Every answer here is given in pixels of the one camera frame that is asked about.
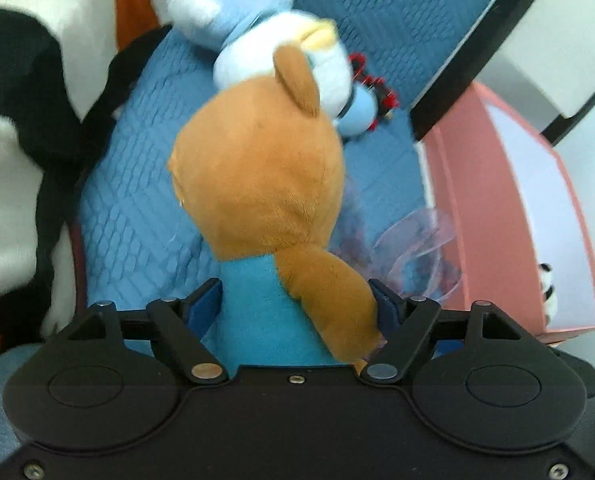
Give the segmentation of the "pink storage box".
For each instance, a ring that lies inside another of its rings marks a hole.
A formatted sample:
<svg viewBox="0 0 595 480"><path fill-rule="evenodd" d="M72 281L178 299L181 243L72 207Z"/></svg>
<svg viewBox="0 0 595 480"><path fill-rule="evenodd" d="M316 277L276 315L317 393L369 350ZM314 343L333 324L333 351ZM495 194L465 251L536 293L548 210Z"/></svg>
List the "pink storage box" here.
<svg viewBox="0 0 595 480"><path fill-rule="evenodd" d="M473 82L421 141L433 205L453 221L462 272L445 302L489 300L544 342L595 330L595 254L561 157L511 106ZM538 266L552 266L558 313L545 323Z"/></svg>

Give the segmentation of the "brown bear plush blue shirt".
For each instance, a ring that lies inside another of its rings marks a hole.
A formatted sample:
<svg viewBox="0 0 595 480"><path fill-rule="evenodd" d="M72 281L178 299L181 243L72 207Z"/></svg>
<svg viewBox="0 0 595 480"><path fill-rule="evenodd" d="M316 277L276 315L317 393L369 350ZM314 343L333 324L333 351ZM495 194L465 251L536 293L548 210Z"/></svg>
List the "brown bear plush blue shirt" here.
<svg viewBox="0 0 595 480"><path fill-rule="evenodd" d="M269 75L220 91L180 129L175 195L220 265L203 342L243 365L355 365L378 347L367 281L330 252L345 185L342 143L305 54L283 44Z"/></svg>

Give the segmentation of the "large black white plush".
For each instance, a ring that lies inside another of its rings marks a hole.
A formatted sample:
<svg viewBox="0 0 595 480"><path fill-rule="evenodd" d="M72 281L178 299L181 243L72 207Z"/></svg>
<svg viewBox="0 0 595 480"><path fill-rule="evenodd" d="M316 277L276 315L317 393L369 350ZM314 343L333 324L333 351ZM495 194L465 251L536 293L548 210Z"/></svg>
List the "large black white plush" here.
<svg viewBox="0 0 595 480"><path fill-rule="evenodd" d="M0 0L0 353L86 302L76 211L166 0Z"/></svg>

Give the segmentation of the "white blue unicorn plush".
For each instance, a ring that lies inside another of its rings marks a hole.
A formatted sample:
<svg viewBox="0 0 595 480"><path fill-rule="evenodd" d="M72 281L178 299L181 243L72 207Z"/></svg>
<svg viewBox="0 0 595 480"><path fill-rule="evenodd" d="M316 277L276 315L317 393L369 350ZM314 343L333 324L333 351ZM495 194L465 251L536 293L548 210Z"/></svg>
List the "white blue unicorn plush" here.
<svg viewBox="0 0 595 480"><path fill-rule="evenodd" d="M173 25L191 44L217 54L215 87L274 70L273 56L294 44L307 57L321 108L344 139L375 129L375 91L354 78L351 58L330 18L293 8L294 0L166 0Z"/></svg>

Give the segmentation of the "small panda plush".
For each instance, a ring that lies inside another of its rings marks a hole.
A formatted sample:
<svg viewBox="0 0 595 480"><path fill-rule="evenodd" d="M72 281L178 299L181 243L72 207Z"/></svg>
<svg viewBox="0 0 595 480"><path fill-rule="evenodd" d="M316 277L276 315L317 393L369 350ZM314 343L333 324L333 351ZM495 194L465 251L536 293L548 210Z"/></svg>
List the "small panda plush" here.
<svg viewBox="0 0 595 480"><path fill-rule="evenodd" d="M543 296L545 323L549 326L558 313L558 297L555 293L552 266L548 263L540 263L538 266L538 273L540 292L541 296Z"/></svg>

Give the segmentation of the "black red figurine toy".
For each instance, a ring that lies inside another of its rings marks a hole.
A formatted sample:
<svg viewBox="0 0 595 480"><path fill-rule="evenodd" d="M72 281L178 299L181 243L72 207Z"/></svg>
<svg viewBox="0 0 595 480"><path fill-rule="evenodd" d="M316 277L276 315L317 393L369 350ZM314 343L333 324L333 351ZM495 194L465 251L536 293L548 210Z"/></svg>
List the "black red figurine toy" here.
<svg viewBox="0 0 595 480"><path fill-rule="evenodd" d="M369 122L367 130L373 131L378 127L379 122L390 120L393 117L394 110L401 103L397 93L387 85L384 77L373 76L367 72L367 60L363 53L351 53L349 62L352 65L355 84L362 86L363 91L371 99L371 105L369 106L371 122Z"/></svg>

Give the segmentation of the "blue quilted chair cushion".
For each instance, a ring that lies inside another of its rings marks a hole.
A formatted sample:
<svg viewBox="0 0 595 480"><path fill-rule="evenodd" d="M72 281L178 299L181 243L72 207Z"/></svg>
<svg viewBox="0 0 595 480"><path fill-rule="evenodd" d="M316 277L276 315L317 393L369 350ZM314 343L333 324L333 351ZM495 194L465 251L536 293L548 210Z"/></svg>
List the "blue quilted chair cushion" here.
<svg viewBox="0 0 595 480"><path fill-rule="evenodd" d="M297 0L411 104L493 0ZM425 203L408 114L339 140L272 70L229 90L171 30L141 73L81 201L90 302L138 309L219 278L206 343L244 363L352 361L378 344L367 282L331 255L340 208L367 245Z"/></svg>

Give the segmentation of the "purple sheer ribbon bag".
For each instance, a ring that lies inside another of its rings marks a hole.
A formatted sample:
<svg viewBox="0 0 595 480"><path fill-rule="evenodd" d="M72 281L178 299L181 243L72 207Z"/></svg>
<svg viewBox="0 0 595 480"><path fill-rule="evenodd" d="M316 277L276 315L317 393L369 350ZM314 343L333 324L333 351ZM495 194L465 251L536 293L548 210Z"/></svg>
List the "purple sheer ribbon bag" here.
<svg viewBox="0 0 595 480"><path fill-rule="evenodd" d="M346 179L330 252L363 278L381 281L398 296L427 296L445 304L462 282L459 266L445 254L445 248L456 238L448 214L436 208L419 208L386 229L375 244L368 243L367 220L354 182Z"/></svg>

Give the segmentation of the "black chair frame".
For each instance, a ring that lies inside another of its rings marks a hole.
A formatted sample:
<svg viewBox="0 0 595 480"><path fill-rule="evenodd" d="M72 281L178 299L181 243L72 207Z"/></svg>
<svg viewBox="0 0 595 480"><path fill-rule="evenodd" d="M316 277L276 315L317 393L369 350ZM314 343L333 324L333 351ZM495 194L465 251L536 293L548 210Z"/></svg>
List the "black chair frame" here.
<svg viewBox="0 0 595 480"><path fill-rule="evenodd" d="M595 107L595 0L491 0L410 110L422 140L493 58L555 111L557 144Z"/></svg>

